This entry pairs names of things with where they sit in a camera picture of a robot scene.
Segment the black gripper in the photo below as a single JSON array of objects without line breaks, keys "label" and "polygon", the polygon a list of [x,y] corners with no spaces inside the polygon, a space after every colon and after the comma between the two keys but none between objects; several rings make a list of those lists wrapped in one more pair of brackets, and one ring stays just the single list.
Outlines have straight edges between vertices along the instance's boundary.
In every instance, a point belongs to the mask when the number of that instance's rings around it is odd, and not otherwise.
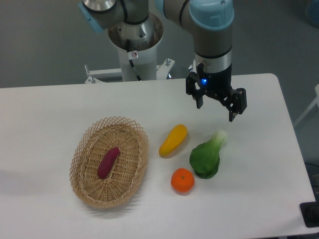
[{"label": "black gripper", "polygon": [[203,95],[216,100],[224,100],[223,105],[229,111],[229,121],[233,122],[237,115],[243,114],[247,108],[246,89],[233,89],[231,86],[232,64],[217,73],[204,71],[204,64],[196,67],[196,73],[191,72],[185,79],[186,94],[196,101],[197,109],[203,105]]}]

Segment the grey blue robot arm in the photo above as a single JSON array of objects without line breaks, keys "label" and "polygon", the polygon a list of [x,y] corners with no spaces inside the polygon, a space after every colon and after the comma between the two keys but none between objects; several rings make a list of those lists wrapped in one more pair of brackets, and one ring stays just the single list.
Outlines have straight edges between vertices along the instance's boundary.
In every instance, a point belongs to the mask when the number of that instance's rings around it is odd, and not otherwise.
[{"label": "grey blue robot arm", "polygon": [[[186,93],[196,101],[215,99],[233,121],[247,107],[246,90],[231,86],[233,2],[230,0],[158,0],[167,19],[189,32],[194,64],[186,78]],[[118,49],[124,81],[158,77],[156,47],[163,36],[160,19],[146,0],[82,0],[78,7],[95,32],[106,30]]]}]

